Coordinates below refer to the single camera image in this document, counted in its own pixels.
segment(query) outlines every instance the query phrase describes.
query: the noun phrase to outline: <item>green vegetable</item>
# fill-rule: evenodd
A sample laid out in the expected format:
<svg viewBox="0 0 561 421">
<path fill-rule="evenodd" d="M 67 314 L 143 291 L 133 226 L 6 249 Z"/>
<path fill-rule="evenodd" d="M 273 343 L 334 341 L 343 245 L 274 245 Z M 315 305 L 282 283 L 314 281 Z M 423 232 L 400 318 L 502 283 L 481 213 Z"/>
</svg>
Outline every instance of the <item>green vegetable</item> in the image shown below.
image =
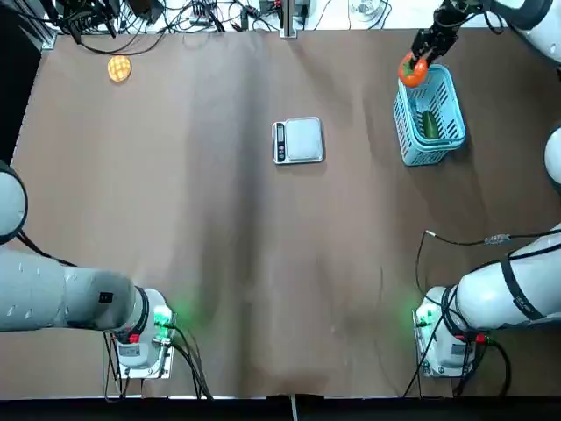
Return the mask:
<svg viewBox="0 0 561 421">
<path fill-rule="evenodd" d="M 422 115 L 424 137 L 427 139 L 440 139 L 438 124 L 435 115 L 431 111 L 425 111 Z"/>
</svg>

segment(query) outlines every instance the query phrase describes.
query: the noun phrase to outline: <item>cable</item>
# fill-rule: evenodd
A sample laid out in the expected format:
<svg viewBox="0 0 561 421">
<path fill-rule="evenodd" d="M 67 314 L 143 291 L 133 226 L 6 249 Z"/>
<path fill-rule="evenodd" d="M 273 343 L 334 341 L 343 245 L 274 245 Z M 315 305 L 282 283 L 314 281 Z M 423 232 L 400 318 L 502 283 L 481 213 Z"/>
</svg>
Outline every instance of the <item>cable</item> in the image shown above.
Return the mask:
<svg viewBox="0 0 561 421">
<path fill-rule="evenodd" d="M 425 236 L 428 233 L 429 232 L 427 232 L 427 231 L 423 232 L 423 235 L 421 236 L 421 242 L 419 243 L 419 248 L 417 249 L 417 256 L 416 256 L 416 259 L 415 259 L 415 284 L 416 284 L 419 292 L 423 295 L 424 299 L 426 299 L 426 300 L 430 301 L 431 303 L 436 304 L 438 307 L 442 308 L 441 303 L 439 303 L 439 302 L 433 300 L 432 298 L 430 298 L 429 296 L 427 296 L 427 293 L 424 292 L 423 289 L 421 288 L 421 283 L 419 281 L 419 262 L 420 262 L 420 259 L 421 259 L 421 251 L 423 250 L 423 244 L 424 244 Z M 460 320 L 465 324 L 466 329 L 469 329 L 469 324 L 467 323 L 467 321 L 465 320 L 465 318 L 461 314 L 459 314 L 457 311 L 455 311 L 453 309 L 450 309 L 450 308 L 447 311 L 449 311 L 449 312 L 455 314 L 456 316 L 458 316 L 460 318 Z"/>
<path fill-rule="evenodd" d="M 446 28 L 458 28 L 458 27 L 460 27 L 461 25 L 463 25 L 463 24 L 469 22 L 470 20 L 472 20 L 473 18 L 475 18 L 476 16 L 478 16 L 478 15 L 480 15 L 480 14 L 481 14 L 481 12 L 473 13 L 472 15 L 470 15 L 469 17 L 467 17 L 466 19 L 464 19 L 464 20 L 462 20 L 462 21 L 460 21 L 460 22 L 456 22 L 455 24 L 443 24 L 443 23 L 441 23 L 441 22 L 438 20 L 438 18 L 437 18 L 437 13 L 436 13 L 436 12 L 435 12 L 433 18 L 434 18 L 435 24 L 437 24 L 437 25 L 440 26 L 441 28 L 444 28 L 444 29 L 446 29 Z"/>
<path fill-rule="evenodd" d="M 210 395 L 209 385 L 207 384 L 204 371 L 202 370 L 201 350 L 199 349 L 199 345 L 196 343 L 195 336 L 193 336 L 193 334 L 190 332 L 189 329 L 187 330 L 189 337 L 193 340 L 193 343 L 195 344 L 195 350 L 194 350 L 191 347 L 191 345 L 188 343 L 187 338 L 185 338 L 183 331 L 175 325 L 174 325 L 174 329 L 181 335 L 183 343 L 185 344 L 185 348 L 188 350 L 188 355 L 190 356 L 191 354 L 193 354 L 195 356 L 195 363 L 198 368 L 198 374 L 199 374 L 199 386 L 201 386 L 201 389 L 203 391 L 206 391 L 206 394 Z"/>
<path fill-rule="evenodd" d="M 499 351 L 499 353 L 501 354 L 501 357 L 505 363 L 505 379 L 502 383 L 501 391 L 499 392 L 499 395 L 497 395 L 498 397 L 504 397 L 507 395 L 508 390 L 510 389 L 510 383 L 512 380 L 512 368 L 510 365 L 510 359 L 508 358 L 505 348 L 503 348 L 502 345 L 496 340 L 489 339 L 487 341 L 487 345 L 492 348 L 496 348 L 497 351 Z"/>
<path fill-rule="evenodd" d="M 319 20 L 316 23 L 316 27 L 314 27 L 314 31 L 317 29 L 317 27 L 319 26 L 320 22 L 322 21 L 323 18 L 323 14 L 325 13 L 325 9 L 327 9 L 327 6 L 329 6 L 331 3 L 331 0 L 327 0 L 327 3 L 325 4 L 325 6 L 323 7 L 322 10 L 322 14 L 319 16 Z"/>
<path fill-rule="evenodd" d="M 464 389 L 465 389 L 465 385 L 472 379 L 472 377 L 475 375 L 476 371 L 479 368 L 479 365 L 481 364 L 481 362 L 483 361 L 483 357 L 485 357 L 485 352 L 487 350 L 487 343 L 484 344 L 482 346 L 482 349 L 479 353 L 476 353 L 475 355 L 475 359 L 473 360 L 473 364 L 472 364 L 472 370 L 469 373 L 465 373 L 465 375 L 462 376 L 462 378 L 460 379 L 460 382 L 458 384 L 458 386 L 456 386 L 453 390 L 452 390 L 452 396 L 453 397 L 460 397 L 463 395 L 464 393 Z"/>
<path fill-rule="evenodd" d="M 454 301 L 454 298 L 456 297 L 457 293 L 458 293 L 458 289 L 454 289 L 454 292 L 452 293 L 452 295 L 450 297 L 450 301 L 446 304 L 445 307 L 443 307 L 442 314 L 440 315 L 440 318 L 438 319 L 432 333 L 430 334 L 429 342 L 425 346 L 425 350 L 423 352 L 423 355 L 421 355 L 421 359 L 419 360 L 419 362 L 417 364 L 417 368 L 416 368 L 415 372 L 413 373 L 413 376 L 411 377 L 411 380 L 409 381 L 409 385 L 405 389 L 405 392 L 403 392 L 402 397 L 407 397 L 409 391 L 411 390 L 411 387 L 413 386 L 413 383 L 415 382 L 415 378 L 417 377 L 417 374 L 419 373 L 419 370 L 421 369 L 421 366 L 423 365 L 423 362 L 424 362 L 425 358 L 427 357 L 427 353 L 429 352 L 430 344 L 432 344 L 432 341 L 434 340 L 435 336 L 437 335 L 438 326 L 444 320 L 444 313 L 448 310 L 451 303 Z"/>
<path fill-rule="evenodd" d="M 373 24 L 371 24 L 370 26 L 368 26 L 368 27 L 366 28 L 367 31 L 370 30 L 370 29 L 372 29 L 372 28 L 374 28 L 377 24 L 380 23 L 380 21 L 382 20 L 382 18 L 384 18 L 384 15 L 386 14 L 386 9 L 387 9 L 387 7 L 389 6 L 389 12 L 387 13 L 386 18 L 384 19 L 384 22 L 382 23 L 382 26 L 380 27 L 380 29 L 383 29 L 383 28 L 384 28 L 384 25 L 386 24 L 386 19 L 387 19 L 387 17 L 389 16 L 389 14 L 390 14 L 390 13 L 392 12 L 392 10 L 394 9 L 394 8 L 392 7 L 392 5 L 389 3 L 389 1 L 381 0 L 381 2 L 384 4 L 384 9 L 382 10 L 381 15 L 378 16 L 378 19 L 376 20 L 376 22 L 374 22 Z"/>
<path fill-rule="evenodd" d="M 180 353 L 181 356 L 183 357 L 183 359 L 188 363 L 189 367 L 191 368 L 191 373 L 195 377 L 195 381 L 198 382 L 198 385 L 201 388 L 201 391 L 205 395 L 205 397 L 209 400 L 214 400 L 214 397 L 212 397 L 212 395 L 210 394 L 208 387 L 206 387 L 206 384 L 204 383 L 204 381 L 201 380 L 201 376 L 197 372 L 197 369 L 196 369 L 195 365 L 193 364 L 193 361 L 190 358 L 190 356 L 188 355 L 188 353 L 186 353 L 183 348 L 181 348 L 179 345 L 177 345 L 175 343 L 172 343 L 171 346 L 173 348 L 175 348 L 175 350 L 178 353 Z"/>
<path fill-rule="evenodd" d="M 69 261 L 63 260 L 63 259 L 57 259 L 56 257 L 53 257 L 50 254 L 47 254 L 45 252 L 43 252 L 40 248 L 38 248 L 35 243 L 33 243 L 29 237 L 27 237 L 27 235 L 25 235 L 25 232 L 22 230 L 21 232 L 19 232 L 18 234 L 18 240 L 21 241 L 25 246 L 29 247 L 31 250 L 33 250 L 35 253 L 46 257 L 48 259 L 53 259 L 58 261 L 60 264 L 64 265 L 64 266 L 70 266 L 70 267 L 75 267 L 76 265 L 73 263 L 70 263 Z"/>
<path fill-rule="evenodd" d="M 489 17 L 487 15 L 487 11 L 483 12 L 483 16 L 485 18 L 485 22 L 487 24 L 487 27 L 489 28 L 489 31 L 491 31 L 495 35 L 501 35 L 503 32 L 505 32 L 505 25 L 502 23 L 502 18 L 499 15 L 495 14 L 495 16 L 499 19 L 499 24 L 501 25 L 501 28 L 499 30 L 494 29 L 494 26 L 491 24 L 491 21 L 489 20 Z"/>
<path fill-rule="evenodd" d="M 106 375 L 105 375 L 105 384 L 103 387 L 103 397 L 105 398 L 105 401 L 107 402 L 118 402 L 122 399 L 124 399 L 126 397 L 126 390 L 128 389 L 128 383 L 130 381 L 130 378 L 127 378 L 127 382 L 125 384 L 125 389 L 123 391 L 123 378 L 121 376 L 121 367 L 120 367 L 120 363 L 119 363 L 119 355 L 118 355 L 118 351 L 117 351 L 117 344 L 115 342 L 115 339 L 113 338 L 113 336 L 111 335 L 110 341 L 112 343 L 112 345 L 114 346 L 115 349 L 115 357 L 117 359 L 117 370 L 115 369 L 115 366 L 113 364 L 113 357 L 111 355 L 111 348 L 109 345 L 109 341 L 107 340 L 107 332 L 103 333 L 103 342 L 105 343 L 105 351 L 107 352 L 107 358 L 108 358 L 108 364 L 107 364 L 107 371 L 106 371 Z M 107 388 L 109 386 L 109 372 L 112 372 L 113 374 L 113 381 L 115 382 L 115 388 L 117 389 L 117 392 L 119 394 L 119 398 L 118 399 L 109 399 L 108 397 L 108 392 L 107 392 Z"/>
</svg>

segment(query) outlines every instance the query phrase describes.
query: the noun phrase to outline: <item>blue plastic basket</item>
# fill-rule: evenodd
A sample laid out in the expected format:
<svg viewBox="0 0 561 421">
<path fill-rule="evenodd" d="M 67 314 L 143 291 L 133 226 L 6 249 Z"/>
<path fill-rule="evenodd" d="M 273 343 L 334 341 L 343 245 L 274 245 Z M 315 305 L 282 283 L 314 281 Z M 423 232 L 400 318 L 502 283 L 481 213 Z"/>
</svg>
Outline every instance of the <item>blue plastic basket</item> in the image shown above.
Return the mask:
<svg viewBox="0 0 561 421">
<path fill-rule="evenodd" d="M 424 137 L 422 114 L 426 110 L 437 120 L 439 139 Z M 406 88 L 398 81 L 394 119 L 401 157 L 408 166 L 437 164 L 465 140 L 464 119 L 450 72 L 438 64 L 429 68 L 425 83 L 418 88 Z"/>
</svg>

